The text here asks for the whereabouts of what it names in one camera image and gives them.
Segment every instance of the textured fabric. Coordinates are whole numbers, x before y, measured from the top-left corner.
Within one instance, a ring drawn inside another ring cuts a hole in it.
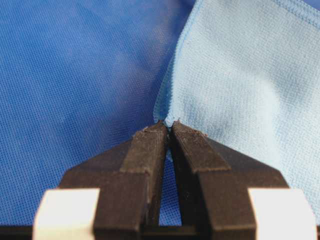
[[[319,65],[320,12],[306,3],[198,0],[154,118],[279,169],[320,224]]]
[[[170,151],[164,162],[159,225],[181,225],[176,175]]]
[[[320,1],[319,0],[304,0],[307,4],[310,4],[312,7],[320,10]]]
[[[43,192],[66,169],[153,123],[192,6],[192,0],[0,2],[1,225],[31,224]]]

